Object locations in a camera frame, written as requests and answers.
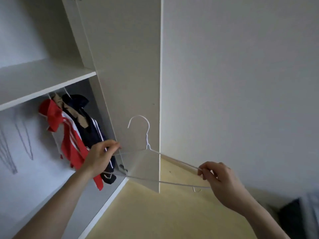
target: left hand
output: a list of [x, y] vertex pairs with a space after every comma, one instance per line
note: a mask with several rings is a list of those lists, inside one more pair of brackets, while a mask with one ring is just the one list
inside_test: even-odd
[[107, 167], [112, 155], [119, 149], [120, 143], [114, 140], [106, 140], [94, 144], [87, 155], [81, 170], [90, 174], [91, 178], [98, 176]]

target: cabinet panel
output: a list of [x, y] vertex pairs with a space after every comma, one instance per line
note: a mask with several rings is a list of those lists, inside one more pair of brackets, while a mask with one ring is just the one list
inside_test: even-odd
[[[76, 0], [101, 84], [116, 139], [123, 151], [146, 147], [159, 150], [161, 0]], [[123, 163], [129, 174], [158, 180], [160, 161], [155, 153]], [[158, 183], [138, 181], [159, 191]]]

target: forearm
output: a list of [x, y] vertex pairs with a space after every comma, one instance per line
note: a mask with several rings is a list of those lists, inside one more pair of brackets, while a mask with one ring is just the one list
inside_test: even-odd
[[273, 217], [258, 202], [255, 202], [243, 214], [258, 239], [289, 239]]
[[75, 172], [13, 239], [60, 239], [89, 179], [87, 172]]

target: white wardrobe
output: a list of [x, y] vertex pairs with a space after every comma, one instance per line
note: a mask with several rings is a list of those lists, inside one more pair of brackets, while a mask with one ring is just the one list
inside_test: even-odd
[[[143, 115], [159, 150], [161, 0], [0, 0], [0, 30], [0, 238], [11, 238], [74, 173], [38, 115], [48, 95], [66, 88], [87, 97], [85, 110], [123, 152], [145, 149], [147, 123], [127, 128]], [[125, 173], [159, 179], [156, 153], [116, 162], [123, 176], [102, 191], [89, 183], [64, 238], [85, 237]], [[136, 182], [159, 192], [158, 183]]]

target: white wire hanger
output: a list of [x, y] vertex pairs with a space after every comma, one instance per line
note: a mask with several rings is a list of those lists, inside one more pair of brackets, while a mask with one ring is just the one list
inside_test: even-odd
[[[166, 156], [166, 157], [168, 157], [168, 158], [170, 158], [170, 159], [172, 159], [172, 160], [174, 160], [174, 161], [176, 161], [176, 162], [178, 162], [178, 163], [185, 164], [185, 165], [187, 165], [187, 166], [189, 166], [189, 167], [192, 167], [192, 168], [194, 168], [194, 169], [198, 169], [198, 170], [200, 170], [200, 171], [202, 170], [201, 168], [195, 167], [195, 166], [193, 166], [193, 165], [191, 165], [191, 164], [188, 164], [188, 163], [186, 163], [186, 162], [183, 162], [183, 161], [174, 159], [174, 158], [172, 158], [172, 157], [170, 157], [170, 156], [167, 156], [167, 155], [165, 155], [165, 154], [163, 154], [163, 153], [160, 153], [160, 152], [158, 152], [158, 151], [153, 150], [153, 149], [151, 148], [151, 145], [150, 145], [149, 142], [148, 142], [148, 132], [149, 132], [149, 130], [150, 130], [150, 122], [147, 120], [146, 117], [144, 117], [144, 116], [142, 116], [142, 115], [133, 116], [133, 117], [130, 119], [127, 128], [130, 127], [131, 121], [132, 121], [132, 119], [135, 118], [135, 117], [142, 117], [142, 118], [144, 118], [144, 119], [146, 120], [147, 124], [148, 124], [148, 129], [147, 129], [147, 132], [146, 132], [146, 149], [143, 149], [143, 150], [141, 150], [141, 151], [151, 150], [151, 151], [153, 151], [153, 152], [155, 152], [155, 153], [157, 153], [157, 154]], [[123, 152], [123, 153], [120, 152], [119, 154], [115, 154], [115, 156], [116, 156], [116, 155], [131, 154], [131, 153], [135, 153], [135, 152], [136, 152], [136, 151], [134, 151], [134, 152]], [[184, 185], [184, 184], [170, 183], [170, 182], [165, 182], [165, 181], [158, 181], [158, 180], [151, 180], [151, 179], [139, 178], [139, 177], [134, 177], [134, 176], [127, 176], [127, 177], [129, 177], [129, 178], [135, 178], [135, 179], [140, 179], [140, 180], [153, 181], [153, 182], [158, 182], [158, 183], [163, 183], [163, 184], [193, 187], [193, 191], [194, 191], [194, 192], [196, 192], [196, 191], [195, 191], [195, 187], [197, 187], [197, 188], [204, 188], [204, 189], [210, 188], [209, 186]]]

